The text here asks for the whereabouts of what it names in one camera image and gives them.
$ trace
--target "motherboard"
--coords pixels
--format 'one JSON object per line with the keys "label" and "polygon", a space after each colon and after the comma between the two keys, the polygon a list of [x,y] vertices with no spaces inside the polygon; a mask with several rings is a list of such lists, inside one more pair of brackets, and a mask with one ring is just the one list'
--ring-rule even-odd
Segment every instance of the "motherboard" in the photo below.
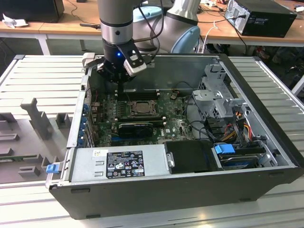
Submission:
{"label": "motherboard", "polygon": [[162,144],[194,139],[185,97],[171,91],[106,95],[99,103],[99,147]]}

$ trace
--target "blue clip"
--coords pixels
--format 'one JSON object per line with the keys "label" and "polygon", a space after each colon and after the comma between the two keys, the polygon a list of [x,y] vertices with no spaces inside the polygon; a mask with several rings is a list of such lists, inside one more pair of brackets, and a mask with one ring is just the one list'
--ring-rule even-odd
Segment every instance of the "blue clip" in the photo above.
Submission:
{"label": "blue clip", "polygon": [[81,117],[80,122],[83,123],[83,124],[86,123],[87,122],[87,118],[86,117]]}
{"label": "blue clip", "polygon": [[89,106],[87,104],[84,104],[84,109],[85,112],[89,111]]}
{"label": "blue clip", "polygon": [[78,135],[79,135],[79,136],[84,136],[84,135],[85,135],[85,132],[82,131],[82,130],[80,130],[79,133],[78,133]]}
{"label": "blue clip", "polygon": [[85,123],[80,123],[80,125],[79,125],[79,130],[81,131],[81,130],[83,130],[83,129],[85,129],[85,128],[86,128]]}
{"label": "blue clip", "polygon": [[81,139],[81,138],[78,138],[78,139],[77,139],[77,143],[80,144],[80,145],[82,145],[82,144],[84,143],[84,140]]}
{"label": "blue clip", "polygon": [[59,164],[50,164],[47,166],[46,173],[59,173]]}
{"label": "blue clip", "polygon": [[218,144],[214,147],[217,154],[226,154],[226,153],[235,153],[236,151],[233,148],[232,144]]}

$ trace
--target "table leg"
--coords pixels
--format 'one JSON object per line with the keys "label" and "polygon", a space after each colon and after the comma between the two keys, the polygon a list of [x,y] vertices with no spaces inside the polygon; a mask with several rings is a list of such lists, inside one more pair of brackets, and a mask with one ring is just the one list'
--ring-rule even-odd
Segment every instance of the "table leg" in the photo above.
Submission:
{"label": "table leg", "polygon": [[48,48],[47,36],[45,34],[39,34],[39,35],[37,35],[37,39],[39,41],[43,55],[51,55],[52,53]]}
{"label": "table leg", "polygon": [[86,51],[86,44],[85,44],[85,41],[83,39],[80,40],[80,46],[81,46],[82,51]]}
{"label": "table leg", "polygon": [[304,87],[304,76],[302,76],[300,81],[294,86],[291,92],[293,92],[293,94],[297,96],[301,92],[303,87]]}
{"label": "table leg", "polygon": [[247,45],[247,53],[245,53],[246,56],[252,56],[256,46],[253,45]]}

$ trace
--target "warning label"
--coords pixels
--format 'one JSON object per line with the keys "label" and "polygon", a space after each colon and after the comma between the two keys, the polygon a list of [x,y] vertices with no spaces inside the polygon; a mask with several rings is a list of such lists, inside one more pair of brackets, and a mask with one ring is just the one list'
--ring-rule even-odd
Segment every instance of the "warning label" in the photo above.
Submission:
{"label": "warning label", "polygon": [[113,179],[144,176],[142,155],[142,151],[108,153],[106,177]]}

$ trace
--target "wooden desk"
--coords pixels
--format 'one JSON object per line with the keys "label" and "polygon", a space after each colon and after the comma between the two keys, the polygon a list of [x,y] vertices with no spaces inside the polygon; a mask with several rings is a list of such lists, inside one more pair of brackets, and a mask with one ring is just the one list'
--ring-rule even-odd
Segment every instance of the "wooden desk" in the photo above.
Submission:
{"label": "wooden desk", "polygon": [[[276,2],[288,6],[290,9],[293,5],[301,5],[293,1],[277,0]],[[216,12],[203,12],[198,15],[199,21],[215,21],[222,20],[224,17]],[[213,29],[208,34],[207,43],[220,44],[243,44],[228,21],[219,22],[216,24],[219,29]],[[205,37],[208,30],[213,27],[213,23],[199,23],[201,35]],[[304,46],[304,19],[296,19],[285,38],[270,38],[270,37],[248,37],[242,36],[242,39],[248,45],[264,45],[264,46],[284,46],[284,47],[303,47]]]}
{"label": "wooden desk", "polygon": [[[74,11],[81,20],[99,24],[98,7],[96,0],[88,0],[86,3],[77,3],[76,0],[69,0],[78,9]],[[77,17],[72,16],[75,9],[68,0],[63,0],[65,12],[59,23],[39,23],[30,22],[29,27],[8,28],[0,23],[0,37],[11,38],[36,38],[39,40],[44,55],[50,55],[48,39],[78,39],[82,50],[85,50],[84,40],[101,40],[101,32],[94,28],[81,27],[82,23]],[[278,2],[293,8],[292,1],[277,0]],[[198,15],[199,21],[221,20],[223,17],[216,12],[203,12]],[[201,35],[205,37],[212,23],[199,23]],[[213,29],[207,39],[207,43],[239,44],[243,43],[237,36],[233,27],[227,21],[217,23],[219,29]],[[242,37],[247,45],[283,46],[283,47],[303,47],[304,46],[304,19],[296,19],[289,29],[285,38],[265,38],[265,37]]]}
{"label": "wooden desk", "polygon": [[[78,3],[76,0],[69,1],[78,7],[78,9],[73,12],[74,15],[77,15],[83,21],[100,24],[96,0],[88,0],[86,3]],[[72,15],[72,10],[75,9],[75,6],[73,6],[69,1],[63,0],[65,11],[59,22],[55,24],[44,23],[39,30],[40,33],[101,36],[101,32],[99,30],[79,25],[84,22]]]}

